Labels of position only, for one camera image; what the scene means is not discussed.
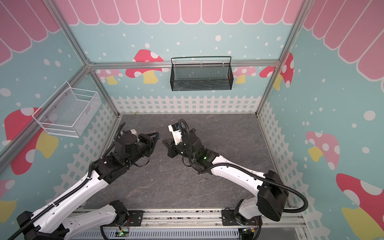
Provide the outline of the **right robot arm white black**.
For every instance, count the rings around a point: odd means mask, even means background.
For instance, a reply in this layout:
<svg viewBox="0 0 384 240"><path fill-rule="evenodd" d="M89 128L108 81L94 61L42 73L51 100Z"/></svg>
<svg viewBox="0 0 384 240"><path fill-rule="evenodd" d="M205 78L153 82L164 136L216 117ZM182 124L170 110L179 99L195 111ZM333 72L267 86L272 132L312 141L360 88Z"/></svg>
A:
<svg viewBox="0 0 384 240"><path fill-rule="evenodd" d="M185 120L179 119L168 128L173 138L163 140L163 144L170 158L180 155L188 160L186 166L198 174L225 178L253 194L252 198L240 200L233 210L228 211L238 224L259 223L260 217L278 222L283 213L301 213L309 207L307 198L285 186L276 172L263 173L244 168L205 148L196 136L196 130L190 129Z"/></svg>

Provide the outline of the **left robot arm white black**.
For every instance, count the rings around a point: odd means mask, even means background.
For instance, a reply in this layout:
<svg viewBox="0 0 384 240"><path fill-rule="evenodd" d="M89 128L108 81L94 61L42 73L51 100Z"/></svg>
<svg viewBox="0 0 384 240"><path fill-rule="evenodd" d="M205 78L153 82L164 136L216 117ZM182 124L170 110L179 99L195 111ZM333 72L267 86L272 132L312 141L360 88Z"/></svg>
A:
<svg viewBox="0 0 384 240"><path fill-rule="evenodd" d="M26 240L68 240L95 227L110 224L122 227L130 223L130 213L121 201L112 201L104 207L86 214L70 217L82 203L124 175L143 157L150 158L159 133L137 134L124 131L122 123L113 143L77 183L46 206L25 211L17 217L19 229L11 240L23 235Z"/></svg>

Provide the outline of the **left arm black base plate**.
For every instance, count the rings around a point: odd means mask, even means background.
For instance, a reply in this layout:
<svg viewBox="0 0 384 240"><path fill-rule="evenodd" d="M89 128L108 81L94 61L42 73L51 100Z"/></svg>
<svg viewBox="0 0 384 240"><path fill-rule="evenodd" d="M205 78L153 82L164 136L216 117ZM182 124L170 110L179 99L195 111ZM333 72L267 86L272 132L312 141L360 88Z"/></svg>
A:
<svg viewBox="0 0 384 240"><path fill-rule="evenodd" d="M144 211L125 211L121 217L119 226L140 227L143 221Z"/></svg>

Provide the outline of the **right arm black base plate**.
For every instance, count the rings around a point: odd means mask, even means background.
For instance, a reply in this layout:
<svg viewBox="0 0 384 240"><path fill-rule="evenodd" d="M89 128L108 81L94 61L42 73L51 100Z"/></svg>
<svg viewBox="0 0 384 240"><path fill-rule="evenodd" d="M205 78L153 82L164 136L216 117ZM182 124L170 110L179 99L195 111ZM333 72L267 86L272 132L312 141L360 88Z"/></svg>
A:
<svg viewBox="0 0 384 240"><path fill-rule="evenodd" d="M246 219L235 210L225 208L222 210L223 226L262 226L263 222L260 217L252 217Z"/></svg>

